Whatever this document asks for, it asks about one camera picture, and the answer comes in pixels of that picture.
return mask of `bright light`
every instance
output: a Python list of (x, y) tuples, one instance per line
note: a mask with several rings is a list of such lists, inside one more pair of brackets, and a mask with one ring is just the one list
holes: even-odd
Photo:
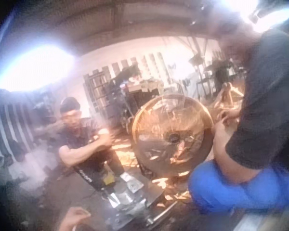
[(0, 88), (30, 91), (66, 77), (74, 57), (55, 46), (41, 46), (16, 58), (0, 77)]
[(257, 7), (258, 0), (223, 0), (223, 3), (243, 17), (250, 15)]
[(255, 30), (258, 32), (266, 31), (276, 24), (283, 23), (287, 19), (289, 19), (289, 8), (270, 13), (258, 20)]

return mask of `wheel rim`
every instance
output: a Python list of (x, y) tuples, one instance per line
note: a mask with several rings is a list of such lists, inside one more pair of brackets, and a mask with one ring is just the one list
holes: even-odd
[(200, 102), (176, 94), (157, 97), (135, 116), (135, 155), (160, 176), (179, 176), (208, 156), (212, 125), (209, 112)]

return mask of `black t-shirt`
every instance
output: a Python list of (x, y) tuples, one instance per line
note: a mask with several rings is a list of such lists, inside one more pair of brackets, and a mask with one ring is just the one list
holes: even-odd
[(254, 48), (237, 131), (226, 145), (242, 166), (279, 163), (289, 171), (289, 36), (263, 34)]

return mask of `man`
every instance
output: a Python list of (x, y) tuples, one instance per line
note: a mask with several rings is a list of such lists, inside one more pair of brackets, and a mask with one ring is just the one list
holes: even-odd
[(101, 190), (113, 181), (110, 180), (113, 177), (108, 175), (110, 173), (105, 173), (105, 161), (115, 175), (124, 172), (120, 160), (111, 149), (109, 131), (95, 120), (81, 119), (80, 104), (73, 97), (63, 100), (60, 113), (65, 125), (59, 148), (61, 160), (66, 166), (73, 167), (91, 186)]
[[(189, 190), (203, 212), (289, 206), (289, 36), (256, 33), (240, 15), (215, 6), (210, 32), (248, 70), (241, 111), (214, 127), (214, 160), (199, 165)], [(240, 117), (233, 133), (228, 124)]]

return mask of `hand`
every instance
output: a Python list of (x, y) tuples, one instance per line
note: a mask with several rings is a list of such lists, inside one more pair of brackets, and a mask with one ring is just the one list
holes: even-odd
[(232, 134), (236, 131), (238, 123), (233, 120), (227, 120), (222, 119), (219, 122), (217, 122), (212, 127), (212, 133), (216, 136), (216, 134), (221, 134), (223, 132), (226, 132), (228, 135), (232, 136)]
[(80, 224), (90, 216), (91, 214), (81, 207), (71, 207), (63, 218), (59, 231), (72, 231), (74, 226)]
[(240, 110), (236, 109), (225, 109), (222, 110), (217, 115), (217, 120), (223, 120), (225, 123), (229, 124), (229, 120), (236, 119), (240, 116)]
[(113, 136), (110, 134), (102, 134), (98, 139), (100, 145), (105, 147), (111, 147), (113, 140)]

